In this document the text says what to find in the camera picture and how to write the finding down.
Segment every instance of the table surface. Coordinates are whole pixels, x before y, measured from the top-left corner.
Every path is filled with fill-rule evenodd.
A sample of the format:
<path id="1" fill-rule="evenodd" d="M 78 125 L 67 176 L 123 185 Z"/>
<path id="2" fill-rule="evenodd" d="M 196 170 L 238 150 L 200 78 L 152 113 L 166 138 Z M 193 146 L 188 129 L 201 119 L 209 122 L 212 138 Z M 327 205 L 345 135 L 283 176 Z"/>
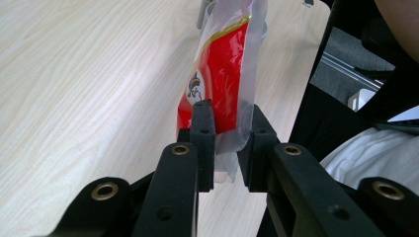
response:
<path id="1" fill-rule="evenodd" d="M 130 183 L 176 140 L 201 1 L 0 2 L 0 236 L 46 235 L 90 182 Z M 330 11 L 270 0 L 256 104 L 289 139 Z M 266 196 L 200 194 L 199 236 L 256 236 Z"/>

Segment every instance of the wooden table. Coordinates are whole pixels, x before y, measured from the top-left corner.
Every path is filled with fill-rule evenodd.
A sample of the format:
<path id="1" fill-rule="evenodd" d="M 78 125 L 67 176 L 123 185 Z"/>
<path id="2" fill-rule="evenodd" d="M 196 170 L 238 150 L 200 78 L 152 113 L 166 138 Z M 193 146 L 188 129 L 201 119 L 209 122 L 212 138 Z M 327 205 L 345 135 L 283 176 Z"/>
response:
<path id="1" fill-rule="evenodd" d="M 80 190 L 130 183 L 175 141 L 200 2 L 0 2 L 0 236 L 45 235 Z M 329 9 L 270 0 L 256 103 L 287 141 Z M 200 194 L 200 236 L 255 236 L 265 196 Z"/>

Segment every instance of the plastic bag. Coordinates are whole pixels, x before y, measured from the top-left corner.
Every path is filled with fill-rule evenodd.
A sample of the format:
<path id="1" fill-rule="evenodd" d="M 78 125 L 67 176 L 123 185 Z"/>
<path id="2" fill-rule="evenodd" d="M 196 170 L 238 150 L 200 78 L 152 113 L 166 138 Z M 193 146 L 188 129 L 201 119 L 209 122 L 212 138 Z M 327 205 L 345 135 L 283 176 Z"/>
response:
<path id="1" fill-rule="evenodd" d="M 218 0 L 203 29 L 178 108 L 178 129 L 191 126 L 192 105 L 211 99 L 215 120 L 215 171 L 234 180 L 234 154 L 250 135 L 257 58 L 266 17 L 266 0 Z"/>

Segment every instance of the person's arm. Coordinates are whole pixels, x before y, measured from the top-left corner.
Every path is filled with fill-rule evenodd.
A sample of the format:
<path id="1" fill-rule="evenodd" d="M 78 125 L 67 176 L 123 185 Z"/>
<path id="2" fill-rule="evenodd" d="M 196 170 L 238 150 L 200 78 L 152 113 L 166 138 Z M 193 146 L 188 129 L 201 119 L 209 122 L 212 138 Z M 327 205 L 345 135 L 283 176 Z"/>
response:
<path id="1" fill-rule="evenodd" d="M 419 0 L 376 0 L 400 46 L 419 63 Z"/>

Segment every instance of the screw hole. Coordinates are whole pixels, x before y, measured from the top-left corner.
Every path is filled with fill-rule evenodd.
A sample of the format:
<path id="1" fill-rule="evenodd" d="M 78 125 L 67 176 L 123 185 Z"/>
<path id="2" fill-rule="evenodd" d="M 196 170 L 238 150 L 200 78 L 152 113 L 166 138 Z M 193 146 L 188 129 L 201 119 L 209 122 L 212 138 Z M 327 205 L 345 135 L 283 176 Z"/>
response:
<path id="1" fill-rule="evenodd" d="M 381 181 L 375 181 L 373 183 L 373 188 L 377 193 L 379 193 L 383 197 L 390 198 L 393 200 L 404 199 L 404 193 L 391 184 Z"/>
<path id="2" fill-rule="evenodd" d="M 337 219 L 348 220 L 351 218 L 351 214 L 348 210 L 336 204 L 329 206 L 328 211 Z"/>
<path id="3" fill-rule="evenodd" d="M 284 147 L 284 151 L 289 155 L 299 155 L 301 154 L 301 150 L 295 146 L 286 146 Z"/>
<path id="4" fill-rule="evenodd" d="M 91 193 L 94 200 L 106 200 L 112 198 L 118 192 L 118 185 L 112 182 L 107 182 L 98 185 Z"/>
<path id="5" fill-rule="evenodd" d="M 168 221 L 173 216 L 173 208 L 171 206 L 164 206 L 157 210 L 157 218 L 161 221 Z"/>

